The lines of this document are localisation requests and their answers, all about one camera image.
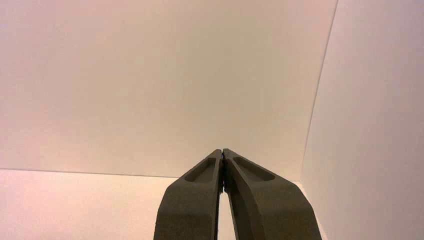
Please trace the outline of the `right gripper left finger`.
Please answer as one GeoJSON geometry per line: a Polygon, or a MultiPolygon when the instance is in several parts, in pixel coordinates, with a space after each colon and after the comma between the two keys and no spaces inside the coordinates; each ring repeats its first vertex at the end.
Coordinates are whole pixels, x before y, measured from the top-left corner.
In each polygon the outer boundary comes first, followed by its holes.
{"type": "Polygon", "coordinates": [[[164,192],[155,240],[216,240],[223,192],[222,150],[215,149],[164,192]]]}

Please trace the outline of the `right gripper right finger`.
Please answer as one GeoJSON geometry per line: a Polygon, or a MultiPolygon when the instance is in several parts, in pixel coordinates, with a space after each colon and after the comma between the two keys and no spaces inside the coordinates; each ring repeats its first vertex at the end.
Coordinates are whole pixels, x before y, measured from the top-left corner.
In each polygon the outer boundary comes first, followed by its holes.
{"type": "Polygon", "coordinates": [[[291,181],[225,148],[224,190],[238,240],[320,240],[312,205],[291,181]]]}

